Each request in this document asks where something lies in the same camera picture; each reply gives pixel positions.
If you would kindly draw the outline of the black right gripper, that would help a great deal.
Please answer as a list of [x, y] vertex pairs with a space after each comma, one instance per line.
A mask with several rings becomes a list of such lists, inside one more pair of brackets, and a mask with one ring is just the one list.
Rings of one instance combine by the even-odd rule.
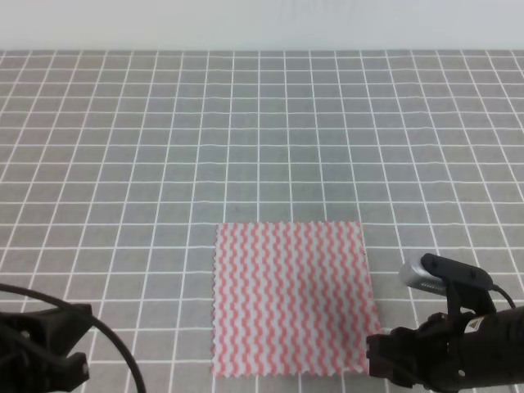
[[366, 338], [368, 373], [436, 392], [495, 385], [495, 315], [437, 313], [417, 329]]

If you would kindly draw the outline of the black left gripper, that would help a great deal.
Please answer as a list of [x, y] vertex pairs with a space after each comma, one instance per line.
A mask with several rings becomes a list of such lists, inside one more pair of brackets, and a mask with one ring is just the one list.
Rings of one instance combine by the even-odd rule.
[[58, 308], [2, 313], [1, 391], [74, 391], [89, 371], [86, 354], [72, 350], [92, 326]]

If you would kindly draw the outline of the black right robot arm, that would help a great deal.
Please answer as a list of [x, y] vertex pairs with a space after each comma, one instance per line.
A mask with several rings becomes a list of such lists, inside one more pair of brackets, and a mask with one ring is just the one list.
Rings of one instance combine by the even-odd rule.
[[417, 329], [367, 337], [368, 373], [435, 392], [523, 383], [523, 308], [436, 313]]

